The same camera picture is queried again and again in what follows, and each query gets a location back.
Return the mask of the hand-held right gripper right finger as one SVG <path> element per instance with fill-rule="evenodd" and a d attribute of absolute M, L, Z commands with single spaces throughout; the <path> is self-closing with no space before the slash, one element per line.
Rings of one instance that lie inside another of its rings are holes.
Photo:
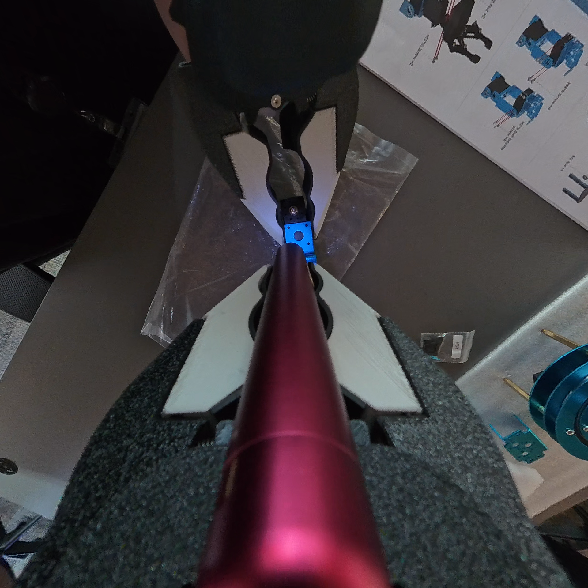
<path fill-rule="evenodd" d="M 319 297 L 333 327 L 328 337 L 339 384 L 358 403 L 384 414 L 421 414 L 422 406 L 390 344 L 380 315 L 318 264 Z"/>

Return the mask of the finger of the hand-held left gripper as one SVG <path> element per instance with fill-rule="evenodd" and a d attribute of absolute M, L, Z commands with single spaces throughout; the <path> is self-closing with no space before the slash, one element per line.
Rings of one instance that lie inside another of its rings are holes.
<path fill-rule="evenodd" d="M 276 215 L 278 201 L 295 195 L 293 170 L 283 161 L 281 130 L 277 111 L 264 107 L 258 112 L 254 127 L 261 133 L 254 137 L 242 128 L 223 137 L 233 172 L 246 208 L 279 244 L 284 243 L 283 228 Z"/>
<path fill-rule="evenodd" d="M 313 205 L 318 236 L 339 179 L 336 108 L 315 110 L 308 104 L 287 106 L 287 148 L 295 152 L 302 195 Z"/>

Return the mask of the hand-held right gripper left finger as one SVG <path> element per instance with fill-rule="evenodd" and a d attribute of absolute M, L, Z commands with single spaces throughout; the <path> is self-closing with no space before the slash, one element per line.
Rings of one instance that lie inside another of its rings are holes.
<path fill-rule="evenodd" d="M 261 300 L 261 278 L 269 265 L 214 306 L 162 409 L 162 416 L 196 416 L 220 407 L 245 382 L 254 348 L 249 317 Z"/>

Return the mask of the black servo motor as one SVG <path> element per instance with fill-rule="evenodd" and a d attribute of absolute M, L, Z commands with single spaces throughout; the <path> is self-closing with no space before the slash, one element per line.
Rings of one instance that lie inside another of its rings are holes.
<path fill-rule="evenodd" d="M 276 220 L 281 228 L 285 224 L 309 222 L 313 223 L 315 206 L 307 196 L 292 196 L 277 202 Z"/>

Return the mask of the blue metal U bracket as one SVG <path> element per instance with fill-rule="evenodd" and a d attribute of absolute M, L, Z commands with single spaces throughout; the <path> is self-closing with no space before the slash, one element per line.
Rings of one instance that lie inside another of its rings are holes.
<path fill-rule="evenodd" d="M 303 220 L 301 222 L 285 222 L 283 232 L 285 243 L 293 243 L 302 248 L 306 262 L 317 262 L 311 221 Z"/>

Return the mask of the red metal tube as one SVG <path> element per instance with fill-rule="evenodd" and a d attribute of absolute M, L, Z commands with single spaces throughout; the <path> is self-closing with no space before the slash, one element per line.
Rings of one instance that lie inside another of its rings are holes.
<path fill-rule="evenodd" d="M 300 246 L 276 256 L 195 587 L 390 587 Z"/>

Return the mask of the small bag of black screws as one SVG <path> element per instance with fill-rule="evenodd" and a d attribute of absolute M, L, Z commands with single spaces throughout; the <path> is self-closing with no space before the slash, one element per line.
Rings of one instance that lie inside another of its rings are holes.
<path fill-rule="evenodd" d="M 470 355 L 475 331 L 421 333 L 420 348 L 441 363 L 463 364 Z"/>

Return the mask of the clear plastic bag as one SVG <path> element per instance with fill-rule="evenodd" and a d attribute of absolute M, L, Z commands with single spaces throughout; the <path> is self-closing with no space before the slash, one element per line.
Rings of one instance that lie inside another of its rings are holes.
<path fill-rule="evenodd" d="M 355 124 L 318 235 L 319 263 L 342 279 L 418 158 Z M 275 256 L 269 236 L 206 158 L 141 334 L 167 347 Z"/>

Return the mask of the white foam sheet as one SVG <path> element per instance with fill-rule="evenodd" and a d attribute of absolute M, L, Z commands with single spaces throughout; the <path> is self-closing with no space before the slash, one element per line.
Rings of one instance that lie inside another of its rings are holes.
<path fill-rule="evenodd" d="M 548 329 L 574 342 L 587 342 L 587 276 L 543 310 L 457 380 L 481 416 L 491 440 L 513 475 L 527 514 L 535 524 L 559 515 L 587 499 L 587 461 L 571 456 L 529 415 L 527 403 L 504 382 L 509 378 L 529 393 L 532 375 L 565 352 L 565 345 L 541 333 Z M 545 456 L 533 464 L 518 462 L 490 428 L 503 436 L 523 426 L 521 419 L 546 445 Z"/>

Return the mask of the teal round rotating base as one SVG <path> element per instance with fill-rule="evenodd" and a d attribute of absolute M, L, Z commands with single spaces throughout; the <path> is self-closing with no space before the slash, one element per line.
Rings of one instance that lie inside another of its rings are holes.
<path fill-rule="evenodd" d="M 587 344 L 539 374 L 530 391 L 529 413 L 566 452 L 587 460 Z"/>

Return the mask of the black office chair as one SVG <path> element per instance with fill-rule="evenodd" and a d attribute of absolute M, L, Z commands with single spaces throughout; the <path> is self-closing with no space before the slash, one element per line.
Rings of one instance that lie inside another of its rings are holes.
<path fill-rule="evenodd" d="M 178 49 L 155 1 L 1 1 L 1 271 L 77 239 Z"/>

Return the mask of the grey mesh chair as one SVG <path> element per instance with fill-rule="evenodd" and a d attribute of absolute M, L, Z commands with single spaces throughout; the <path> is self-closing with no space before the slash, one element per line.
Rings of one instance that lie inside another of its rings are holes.
<path fill-rule="evenodd" d="M 32 322 L 55 277 L 30 263 L 1 272 L 1 310 Z"/>

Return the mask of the blue flat perforated bracket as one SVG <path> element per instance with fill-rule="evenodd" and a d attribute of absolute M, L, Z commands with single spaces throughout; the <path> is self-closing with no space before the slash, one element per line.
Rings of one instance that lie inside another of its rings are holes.
<path fill-rule="evenodd" d="M 519 416 L 502 415 L 488 424 L 504 449 L 518 462 L 532 464 L 545 456 L 548 447 Z"/>

